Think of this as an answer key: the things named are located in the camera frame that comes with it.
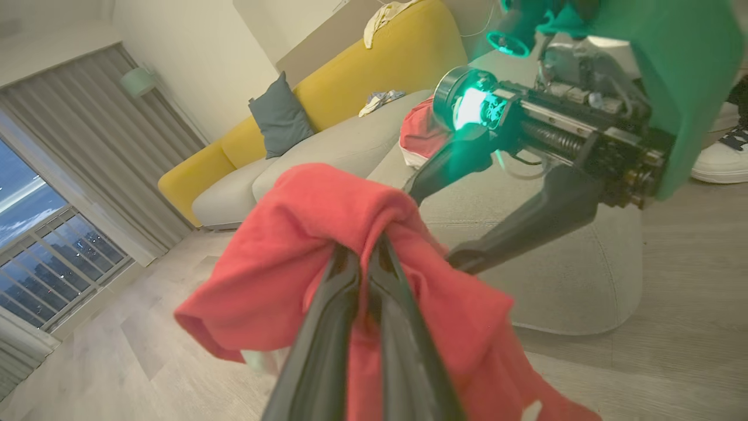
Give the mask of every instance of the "green light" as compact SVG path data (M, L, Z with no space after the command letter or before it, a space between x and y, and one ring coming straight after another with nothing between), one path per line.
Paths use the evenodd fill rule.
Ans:
M479 91L475 88L468 88L465 91L462 102L457 108L455 130L460 130L467 123L480 123L482 121L480 113L486 96L488 96L488 92Z

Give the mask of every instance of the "sofa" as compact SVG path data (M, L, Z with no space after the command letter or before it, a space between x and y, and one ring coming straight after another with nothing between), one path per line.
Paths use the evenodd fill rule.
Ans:
M301 163L328 163L402 188L413 174L397 144L403 118L448 70L467 62L450 12L439 0L423 0L378 31L373 49L356 43L295 87L315 135L264 160L262 136L248 118L164 175L159 189L195 226L235 228L281 174ZM532 82L536 72L536 60L497 52L473 65L520 83ZM357 116L371 92L390 89L407 95ZM492 166L427 198L422 217L440 242L455 246L486 233L541 183ZM515 298L517 325L569 335L611 330L633 313L642 293L640 212L601 207L593 224L480 279Z

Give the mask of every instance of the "pants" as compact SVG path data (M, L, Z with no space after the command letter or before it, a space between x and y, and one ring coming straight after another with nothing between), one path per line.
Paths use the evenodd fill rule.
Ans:
M738 106L738 114L741 117L739 124L742 127L748 127L748 75L743 76L740 82L730 91L727 102Z

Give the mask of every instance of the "red garment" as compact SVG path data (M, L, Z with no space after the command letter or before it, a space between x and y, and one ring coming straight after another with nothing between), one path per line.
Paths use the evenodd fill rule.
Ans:
M242 362L242 349L288 347L334 241L356 251L366 273L383 231L470 420L519 421L537 400L538 420L598 420L533 371L509 323L512 300L448 265L408 195L323 164L296 166L278 179L239 227L210 279L176 310L177 321L226 360ZM376 329L355 324L350 420L381 420L378 342Z
M420 168L452 139L452 132L434 119L434 97L416 105L400 129L400 148L409 166Z

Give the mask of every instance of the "person's foot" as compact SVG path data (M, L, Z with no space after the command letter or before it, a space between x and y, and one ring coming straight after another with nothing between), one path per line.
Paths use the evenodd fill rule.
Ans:
M737 126L703 150L691 177L717 184L748 182L748 127Z

